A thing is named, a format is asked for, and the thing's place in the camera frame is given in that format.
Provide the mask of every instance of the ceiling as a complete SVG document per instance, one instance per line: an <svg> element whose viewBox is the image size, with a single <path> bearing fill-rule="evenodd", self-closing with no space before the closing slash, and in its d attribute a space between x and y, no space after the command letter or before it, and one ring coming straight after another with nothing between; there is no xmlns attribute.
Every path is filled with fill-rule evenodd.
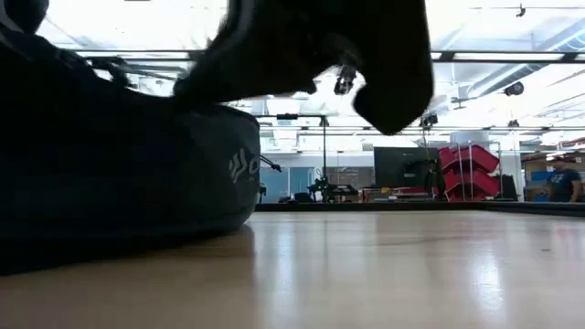
<svg viewBox="0 0 585 329"><path fill-rule="evenodd" d="M426 3L431 47L436 51L585 52L585 0L523 0L522 16L518 16L519 1L427 0ZM156 50L205 49L217 34L227 4L228 0L51 0L48 18L39 34L62 48L141 50L143 57L153 55ZM163 73L169 77L178 74L177 68L188 69L186 62L162 60L149 65L167 66L169 69ZM431 131L426 137L442 141L445 138L439 136L448 136L447 127L507 126L511 120L518 120L523 127L572 127L572 130L554 132L504 133L505 138L513 134L526 144L555 145L585 137L585 129L579 129L585 126L583 73L585 64L435 63L435 97L429 112L438 114L437 126L445 129ZM335 69L330 69L318 77L318 91L313 95L297 93L292 98L268 97L231 105L254 114L322 113L332 116L332 126L366 126L351 106L356 89L364 83L363 78L358 77L353 92L335 96L336 74ZM134 78L139 80L143 92L158 95L172 92L172 81ZM525 85L522 95L508 97L501 93L516 81ZM392 107L392 99L388 99L388 107ZM281 123L273 121L274 126ZM346 131L356 136L360 129ZM420 132L417 134L409 139L418 141L421 136ZM293 143L290 142L293 138L285 135L272 137L276 140L275 148L293 149L284 146ZM297 136L298 133L293 137L298 148L303 138ZM493 133L494 140L502 139L501 136ZM331 138L339 140L340 147L349 144L342 142L344 136ZM358 140L376 138L362 136Z"/></svg>

